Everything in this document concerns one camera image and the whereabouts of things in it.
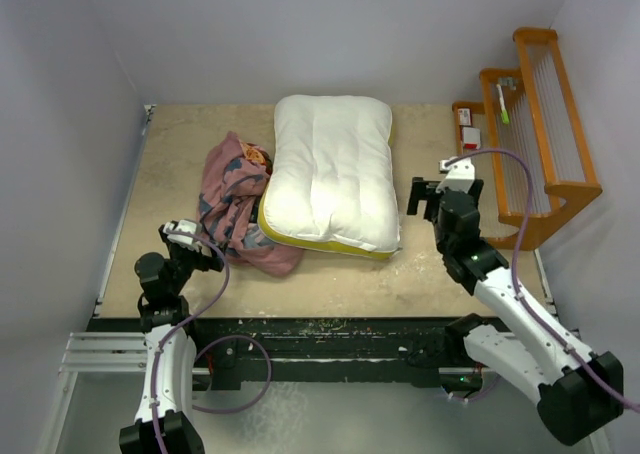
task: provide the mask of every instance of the wooden table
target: wooden table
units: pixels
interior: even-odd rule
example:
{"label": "wooden table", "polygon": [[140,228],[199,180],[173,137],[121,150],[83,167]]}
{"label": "wooden table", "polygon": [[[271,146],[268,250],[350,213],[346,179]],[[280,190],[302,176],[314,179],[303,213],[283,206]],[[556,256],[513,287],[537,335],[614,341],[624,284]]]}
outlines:
{"label": "wooden table", "polygon": [[[227,131],[274,152],[272,105],[159,106],[127,208],[101,307],[101,317],[137,317],[141,289],[133,272],[144,253],[166,255],[157,229],[169,220],[195,218],[202,167],[207,152]],[[222,299],[211,317],[462,316],[491,311],[447,275],[435,249],[433,228],[422,217],[407,217],[413,176],[440,179],[438,161],[455,155],[449,106],[393,107],[396,138],[392,147],[402,251],[388,261],[307,251],[296,270],[275,279],[255,268],[233,267]],[[490,169],[481,175],[491,176]],[[483,229],[495,225],[495,205],[480,206]],[[503,253],[510,259],[510,253]],[[543,299],[532,252],[520,256],[520,278]],[[183,290],[191,309],[217,292],[223,274],[194,273]]]}

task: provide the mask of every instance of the small box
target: small box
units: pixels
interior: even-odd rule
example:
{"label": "small box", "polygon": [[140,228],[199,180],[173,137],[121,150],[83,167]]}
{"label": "small box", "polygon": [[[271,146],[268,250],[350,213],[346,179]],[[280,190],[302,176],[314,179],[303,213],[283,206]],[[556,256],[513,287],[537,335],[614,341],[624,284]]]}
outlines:
{"label": "small box", "polygon": [[458,109],[458,124],[461,126],[471,126],[471,109],[467,107]]}
{"label": "small box", "polygon": [[480,149],[480,129],[476,127],[463,127],[462,147],[465,149]]}

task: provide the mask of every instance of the white wall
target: white wall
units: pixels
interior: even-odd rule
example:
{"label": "white wall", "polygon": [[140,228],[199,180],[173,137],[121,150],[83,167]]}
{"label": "white wall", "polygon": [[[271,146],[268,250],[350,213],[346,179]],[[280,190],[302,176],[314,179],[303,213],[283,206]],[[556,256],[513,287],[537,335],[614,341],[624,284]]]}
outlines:
{"label": "white wall", "polygon": [[[565,322],[625,366],[640,401],[640,0],[566,0],[553,27],[604,193],[543,247]],[[611,424],[618,453],[638,451],[640,417]]]}
{"label": "white wall", "polygon": [[564,0],[93,1],[146,102],[451,103],[514,65],[513,31],[548,27]]}
{"label": "white wall", "polygon": [[144,110],[88,0],[0,0],[2,452],[32,453],[97,296]]}

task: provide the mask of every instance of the pink cloth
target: pink cloth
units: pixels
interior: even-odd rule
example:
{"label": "pink cloth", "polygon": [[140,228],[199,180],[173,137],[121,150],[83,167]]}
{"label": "pink cloth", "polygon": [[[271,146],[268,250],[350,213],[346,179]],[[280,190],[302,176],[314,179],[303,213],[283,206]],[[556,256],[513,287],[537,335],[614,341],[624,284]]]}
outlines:
{"label": "pink cloth", "polygon": [[[262,149],[254,147],[268,160]],[[213,240],[227,245],[229,261],[285,276],[300,262],[304,250],[273,242],[251,222],[269,177],[267,166],[247,159],[242,141],[229,132],[207,155],[198,214]]]}

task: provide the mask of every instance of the white cushion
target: white cushion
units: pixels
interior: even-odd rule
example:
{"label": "white cushion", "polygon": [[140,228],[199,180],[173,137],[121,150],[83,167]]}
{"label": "white cushion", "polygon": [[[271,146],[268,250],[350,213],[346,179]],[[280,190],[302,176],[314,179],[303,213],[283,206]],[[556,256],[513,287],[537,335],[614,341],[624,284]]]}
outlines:
{"label": "white cushion", "polygon": [[389,106],[368,97],[282,99],[263,204],[269,227],[303,241],[396,251],[391,121]]}

